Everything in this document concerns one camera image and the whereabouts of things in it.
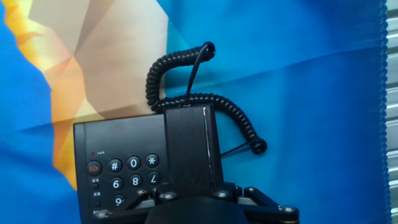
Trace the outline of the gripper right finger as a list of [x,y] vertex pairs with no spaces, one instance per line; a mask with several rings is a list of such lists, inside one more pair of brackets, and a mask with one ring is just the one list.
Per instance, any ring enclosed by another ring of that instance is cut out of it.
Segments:
[[242,188],[224,182],[213,193],[215,200],[223,201],[216,214],[226,223],[299,224],[299,209],[279,205],[255,187]]

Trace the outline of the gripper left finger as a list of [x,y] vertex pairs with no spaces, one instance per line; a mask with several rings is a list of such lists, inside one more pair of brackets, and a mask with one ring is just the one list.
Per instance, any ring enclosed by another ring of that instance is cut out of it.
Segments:
[[94,224],[141,224],[157,205],[178,199],[169,188],[139,189],[132,197],[124,199],[113,210],[100,210],[93,215]]

